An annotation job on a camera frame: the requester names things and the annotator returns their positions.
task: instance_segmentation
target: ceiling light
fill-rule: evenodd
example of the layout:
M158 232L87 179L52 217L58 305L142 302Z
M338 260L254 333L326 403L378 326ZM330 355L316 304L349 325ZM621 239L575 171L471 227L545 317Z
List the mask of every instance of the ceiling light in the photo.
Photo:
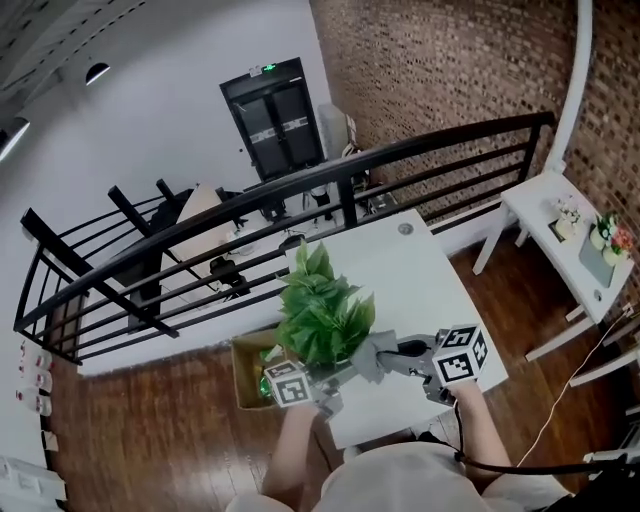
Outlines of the ceiling light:
M0 162L18 143L30 124L24 117L15 117L7 128L0 130Z
M104 62L98 62L97 64L94 64L89 68L89 71L87 71L85 83L87 85L92 84L110 69L111 68L109 67L109 65L105 64Z

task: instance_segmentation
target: wooden floor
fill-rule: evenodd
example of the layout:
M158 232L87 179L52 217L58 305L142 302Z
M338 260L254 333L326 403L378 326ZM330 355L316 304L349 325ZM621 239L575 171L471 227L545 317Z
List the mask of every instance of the wooden floor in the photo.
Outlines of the wooden floor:
M598 332L594 328L537 362L525 361L526 352L565 327L564 315L575 304L533 242L516 249L505 238L481 276L471 271L478 247L452 263L509 372L487 399L517 462ZM60 362L54 379L51 425L60 452L53 463L67 482L70 510L224 510L236 493L255 491L264 477L281 415L236 409L224 348L93 379L79 378ZM617 446L631 401L626 379L619 372L570 389L528 463L576 462L585 452ZM447 414L441 420L442 435L454 440L455 419ZM338 454L320 439L325 453L312 443L307 509L318 499L328 466L338 463ZM576 490L584 480L563 482Z

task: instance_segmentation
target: black door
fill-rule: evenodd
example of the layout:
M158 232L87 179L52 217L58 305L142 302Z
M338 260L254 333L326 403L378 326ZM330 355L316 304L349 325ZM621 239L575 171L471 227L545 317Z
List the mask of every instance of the black door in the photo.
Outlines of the black door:
M263 181L323 161L300 59L277 72L245 75L220 87L253 165Z

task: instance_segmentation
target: human hand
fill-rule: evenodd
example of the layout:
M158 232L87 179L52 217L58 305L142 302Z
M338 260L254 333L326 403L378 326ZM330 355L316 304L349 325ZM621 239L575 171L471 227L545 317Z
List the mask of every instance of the human hand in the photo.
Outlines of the human hand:
M475 380L452 384L448 389L459 402L470 403L482 398L482 391Z
M313 402L294 405L287 409L287 421L295 422L299 425L311 425L320 412Z

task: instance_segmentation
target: black cable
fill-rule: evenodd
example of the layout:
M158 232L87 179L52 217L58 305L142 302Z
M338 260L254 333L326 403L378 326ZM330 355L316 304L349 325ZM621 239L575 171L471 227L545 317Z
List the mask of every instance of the black cable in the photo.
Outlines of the black cable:
M316 444L318 445L318 448L320 449L320 453L322 453L322 457L324 458L324 461L327 464L327 469L329 470L329 473L333 473L333 469L331 468L331 463L329 462L329 456L327 455L327 452L324 450L324 447L322 446L322 443L320 442L320 438L318 437L318 433L315 430L312 430L312 432L313 432L313 438L316 440Z
M478 469L492 471L494 473L508 473L511 475L568 475L572 473L594 473L612 468L629 468L640 471L640 463L626 463L626 457L617 460L602 460L581 464L565 464L561 466L547 466L540 468L522 468L515 466L492 466L491 464L483 464L467 457L464 454L464 435L462 433L462 418L460 417L460 408L456 401L453 410L458 421L458 431L460 432L460 449L455 454L455 459L467 466L474 466Z
M458 420L458 435L460 436L460 449L458 453L464 455L464 436L462 435L462 419L460 418L460 404L456 400L453 406L453 411L456 413L456 419Z

